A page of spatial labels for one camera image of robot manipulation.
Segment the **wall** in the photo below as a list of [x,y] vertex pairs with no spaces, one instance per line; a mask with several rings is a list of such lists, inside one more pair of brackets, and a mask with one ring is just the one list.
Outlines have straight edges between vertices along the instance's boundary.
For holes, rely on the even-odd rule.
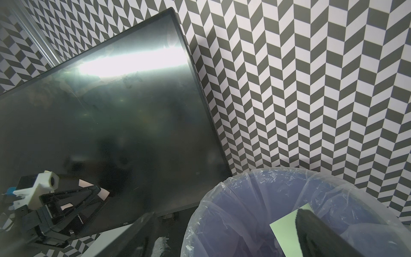
[[0,95],[50,69],[47,60],[7,9],[0,10]]
[[65,59],[173,7],[233,174],[330,173],[410,223],[410,0],[26,5]]

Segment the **checkered wallpaper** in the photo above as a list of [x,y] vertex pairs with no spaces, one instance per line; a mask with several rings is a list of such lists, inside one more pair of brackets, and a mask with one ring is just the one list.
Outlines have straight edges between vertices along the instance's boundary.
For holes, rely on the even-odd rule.
[[[330,173],[411,223],[411,0],[24,3],[64,59],[174,8],[233,174],[279,165]],[[16,85],[34,73],[16,46],[32,59],[22,45],[33,48],[16,22],[1,23],[10,39],[0,79],[17,74]]]
[[7,10],[0,11],[0,95],[50,69],[47,60]]

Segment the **black monitor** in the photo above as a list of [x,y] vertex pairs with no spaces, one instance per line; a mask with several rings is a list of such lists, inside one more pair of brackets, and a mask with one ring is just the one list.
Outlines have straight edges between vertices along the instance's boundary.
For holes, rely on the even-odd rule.
[[82,234],[197,204],[231,175],[168,9],[0,96],[0,191],[53,171],[110,191]]

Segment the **herringbone pattern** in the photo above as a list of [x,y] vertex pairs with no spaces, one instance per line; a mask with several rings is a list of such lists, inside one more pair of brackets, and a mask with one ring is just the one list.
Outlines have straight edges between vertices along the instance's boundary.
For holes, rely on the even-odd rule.
[[50,69],[16,18],[0,13],[0,95]]
[[81,257],[82,253],[85,252],[99,236],[100,234],[95,234],[92,236],[86,236],[80,239],[76,239],[73,240],[69,246],[64,248],[63,251],[43,250],[42,252],[36,254],[34,257]]
[[172,7],[233,174],[339,176],[411,221],[410,0],[25,0],[65,59]]

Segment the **blue tape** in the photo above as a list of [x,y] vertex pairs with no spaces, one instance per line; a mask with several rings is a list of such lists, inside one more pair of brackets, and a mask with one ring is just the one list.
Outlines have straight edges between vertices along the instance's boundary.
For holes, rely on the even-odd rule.
[[13,194],[14,190],[16,190],[16,187],[11,187],[11,188],[7,189],[6,195],[14,195]]

